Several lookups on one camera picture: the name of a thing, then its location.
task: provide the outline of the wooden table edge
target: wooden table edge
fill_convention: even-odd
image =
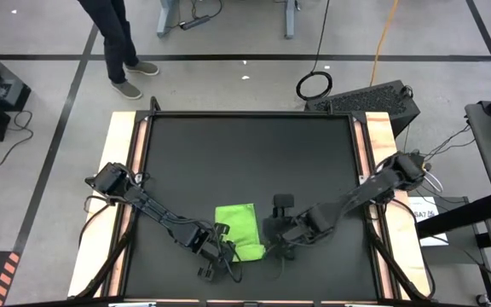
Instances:
[[[135,112],[116,112],[113,113],[111,124],[107,133],[106,144],[101,158],[100,167],[107,162],[120,162],[125,164],[128,157],[130,142],[133,134]],[[396,144],[391,130],[390,118],[387,113],[366,113],[367,131],[370,145],[373,149],[374,163],[377,164],[385,157],[396,151]],[[363,174],[368,174],[367,152],[365,140],[363,139],[362,126],[358,121],[354,122],[359,158]],[[140,123],[136,138],[136,152],[132,162],[132,170],[139,171],[143,155],[143,142],[147,131],[147,121]],[[408,204],[408,197],[405,192],[397,192],[396,198]],[[90,205],[91,212],[95,212],[103,206],[102,202],[93,201]],[[110,241],[115,224],[116,208],[108,208],[87,228],[83,237],[83,244],[79,247],[75,270],[73,271],[72,282],[68,295],[75,295],[82,291],[101,267],[109,251]],[[371,210],[373,217],[376,211]],[[124,232],[130,218],[130,208],[124,210],[123,222],[120,234]],[[419,246],[416,228],[413,218],[405,209],[395,203],[390,203],[386,211],[388,231],[390,234],[391,248],[397,263],[407,274],[414,285],[425,295],[430,291],[430,285],[425,273],[424,262]],[[107,246],[106,248],[93,248],[92,246]],[[109,295],[118,294],[121,272],[124,263],[124,252],[120,255],[113,268],[112,280],[109,285]],[[393,298],[391,293],[390,275],[384,260],[378,254],[378,265],[381,278],[383,295],[386,298]],[[403,298],[407,295],[401,289]]]

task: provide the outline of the white paper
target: white paper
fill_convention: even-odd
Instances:
[[[433,197],[409,197],[408,203],[410,204],[410,209],[414,211],[414,215],[416,215],[416,220],[421,222],[426,218],[434,217],[439,214],[437,207],[435,204],[435,200]],[[441,238],[443,240],[448,240],[446,234],[436,235],[437,238]],[[433,239],[433,238],[424,238],[419,241],[421,246],[447,246],[446,242],[441,240]]]

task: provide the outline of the gray floor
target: gray floor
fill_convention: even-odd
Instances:
[[[295,85],[311,69],[312,61],[240,58],[314,54],[325,2],[300,2],[303,10],[296,14],[293,40],[283,38],[284,4],[271,0],[225,1],[221,15],[209,23],[187,32],[174,30],[159,39],[155,33],[159,2],[126,0],[140,55],[237,55],[233,61],[161,61],[157,64],[162,73],[157,77],[130,75],[130,82],[144,91],[140,101],[126,101],[110,89],[103,61],[88,61],[84,73],[79,72],[76,96],[69,94],[78,61],[31,56],[31,61],[4,62],[33,89],[26,109],[35,114],[31,126],[35,136],[0,168],[0,250],[14,248],[45,157],[55,154],[7,304],[66,297],[85,219],[83,199],[90,194],[83,180],[99,165],[112,112],[146,109],[152,95],[165,110],[303,109]],[[474,3],[491,37],[491,1]],[[390,0],[331,1],[321,53],[373,55],[391,4]],[[203,0],[198,6],[199,14],[210,13],[217,9],[217,1]],[[182,1],[184,20],[190,18],[190,8],[190,2]],[[0,0],[0,55],[81,55],[91,27],[74,0]],[[101,35],[91,53],[103,53]],[[491,100],[491,61],[455,62],[444,57],[490,55],[465,0],[401,0],[382,54],[439,56],[430,61],[383,61],[378,65],[376,83],[401,79],[409,84],[422,112],[410,126],[407,150],[431,150],[465,126],[466,104]],[[368,86],[372,66],[370,61],[318,64],[333,77],[332,93]],[[323,87],[322,82],[309,81],[305,92],[314,94]],[[60,146],[49,148],[65,104],[72,105],[72,111]],[[0,143],[0,159],[22,137],[22,132],[9,132]],[[471,138],[471,133],[464,134],[455,143]],[[404,144],[403,134],[397,146]],[[436,156],[432,164],[447,196],[465,195],[474,200],[491,193],[475,145]],[[434,265],[432,269],[436,297],[443,302],[470,304],[483,292],[474,266]]]

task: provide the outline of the shoe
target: shoe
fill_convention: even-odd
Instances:
[[[122,84],[115,84],[111,82],[111,86],[122,96],[130,100],[137,100],[143,96],[142,92],[134,85],[128,83],[128,81],[124,81]]]
[[[156,65],[142,61],[137,63],[137,65],[134,67],[129,67],[128,65],[125,66],[126,70],[129,72],[139,72],[147,76],[156,76],[160,72],[159,67]]]

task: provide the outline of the green cloth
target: green cloth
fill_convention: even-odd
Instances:
[[[236,245],[236,253],[242,261],[253,261],[263,257],[264,246],[259,240],[253,204],[219,206],[215,208],[215,222],[230,227],[225,239]],[[238,258],[234,256],[233,261],[238,262]]]

